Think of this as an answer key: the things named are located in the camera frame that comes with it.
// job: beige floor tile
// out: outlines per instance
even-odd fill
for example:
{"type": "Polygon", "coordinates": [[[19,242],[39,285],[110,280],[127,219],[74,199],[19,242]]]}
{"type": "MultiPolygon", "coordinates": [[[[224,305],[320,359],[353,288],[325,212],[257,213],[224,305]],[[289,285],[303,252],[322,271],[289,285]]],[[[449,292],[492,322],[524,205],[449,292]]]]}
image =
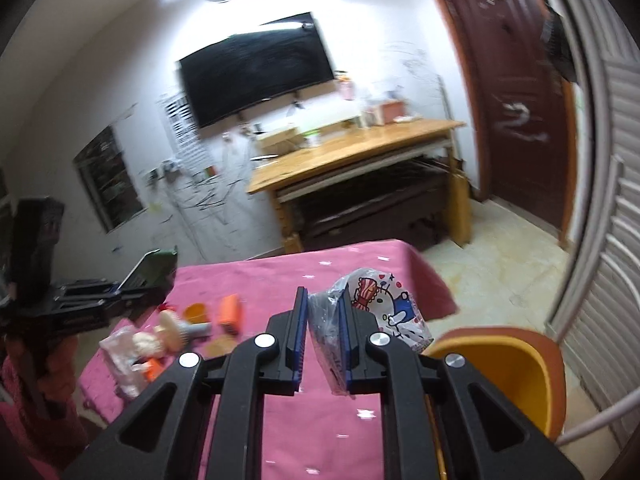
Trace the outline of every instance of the beige floor tile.
{"type": "Polygon", "coordinates": [[[465,281],[466,273],[479,269],[478,261],[452,240],[427,249],[423,257],[453,291],[465,281]]]}
{"type": "Polygon", "coordinates": [[[564,269],[551,266],[530,283],[521,294],[513,294],[510,298],[511,303],[524,311],[524,316],[539,332],[544,332],[546,318],[563,279],[564,269]]]}
{"type": "Polygon", "coordinates": [[[474,222],[465,252],[509,290],[519,294],[549,267],[566,265],[567,254],[551,235],[494,203],[482,206],[485,216],[474,222]]]}
{"type": "MultiPolygon", "coordinates": [[[[591,399],[579,387],[568,390],[566,399],[566,430],[598,413],[591,399]]],[[[584,480],[600,480],[620,454],[620,448],[609,428],[591,433],[562,448],[562,452],[576,465],[584,480]]]]}
{"type": "Polygon", "coordinates": [[[459,307],[457,314],[429,323],[434,337],[462,326],[509,325],[533,328],[526,311],[511,303],[511,291],[487,270],[464,262],[456,264],[439,261],[433,266],[449,286],[459,307]]]}
{"type": "Polygon", "coordinates": [[[564,365],[564,382],[566,383],[566,396],[572,393],[576,388],[582,389],[580,386],[580,379],[572,372],[571,368],[567,364],[564,365]]]}

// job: ceiling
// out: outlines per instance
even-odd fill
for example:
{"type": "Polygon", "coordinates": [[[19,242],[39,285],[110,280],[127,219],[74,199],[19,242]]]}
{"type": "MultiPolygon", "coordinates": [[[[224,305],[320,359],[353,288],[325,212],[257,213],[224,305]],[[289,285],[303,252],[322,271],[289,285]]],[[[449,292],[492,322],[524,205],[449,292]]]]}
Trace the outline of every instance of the ceiling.
{"type": "Polygon", "coordinates": [[[35,1],[0,56],[0,160],[62,68],[98,31],[138,1],[35,1]]]}

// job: black tv screen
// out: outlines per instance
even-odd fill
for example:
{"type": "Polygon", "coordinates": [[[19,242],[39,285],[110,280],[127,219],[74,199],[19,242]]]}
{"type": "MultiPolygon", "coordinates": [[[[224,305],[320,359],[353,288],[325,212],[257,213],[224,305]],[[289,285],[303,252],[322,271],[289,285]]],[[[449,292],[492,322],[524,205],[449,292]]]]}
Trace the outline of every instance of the black tv screen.
{"type": "Polygon", "coordinates": [[[235,34],[180,60],[198,126],[334,78],[310,12],[235,34]]]}

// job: window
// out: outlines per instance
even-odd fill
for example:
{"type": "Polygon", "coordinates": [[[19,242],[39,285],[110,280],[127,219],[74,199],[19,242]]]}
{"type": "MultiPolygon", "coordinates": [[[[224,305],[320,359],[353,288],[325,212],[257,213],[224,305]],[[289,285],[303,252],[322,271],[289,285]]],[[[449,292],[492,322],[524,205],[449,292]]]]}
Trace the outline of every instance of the window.
{"type": "Polygon", "coordinates": [[[76,155],[74,165],[105,231],[115,229],[142,211],[111,126],[76,155]]]}

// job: yellow chair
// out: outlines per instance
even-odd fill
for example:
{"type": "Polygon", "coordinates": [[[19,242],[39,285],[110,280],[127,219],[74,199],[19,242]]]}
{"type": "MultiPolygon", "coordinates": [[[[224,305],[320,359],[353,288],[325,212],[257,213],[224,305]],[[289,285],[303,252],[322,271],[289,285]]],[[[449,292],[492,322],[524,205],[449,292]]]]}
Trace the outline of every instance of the yellow chair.
{"type": "Polygon", "coordinates": [[[463,355],[555,441],[566,412],[564,361],[548,337],[523,328],[475,327],[447,332],[424,355],[463,355]]]}

